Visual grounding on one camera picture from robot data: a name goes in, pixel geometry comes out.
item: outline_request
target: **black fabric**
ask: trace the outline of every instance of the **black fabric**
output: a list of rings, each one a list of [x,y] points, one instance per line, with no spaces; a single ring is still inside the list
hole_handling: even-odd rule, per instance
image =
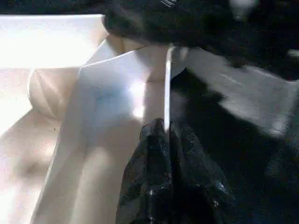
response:
[[[225,224],[234,196],[218,165],[193,131],[172,123],[170,145],[162,119],[142,128],[124,171],[117,224]]]
[[[171,120],[189,125],[221,167],[235,196],[231,223],[298,223],[298,149],[234,117],[222,99],[187,70],[171,81]]]
[[[299,60],[288,51],[299,49],[299,2],[261,0],[244,21],[235,19],[231,2],[238,1],[111,0],[105,27],[141,42],[199,46],[232,66],[253,65],[297,80]]]

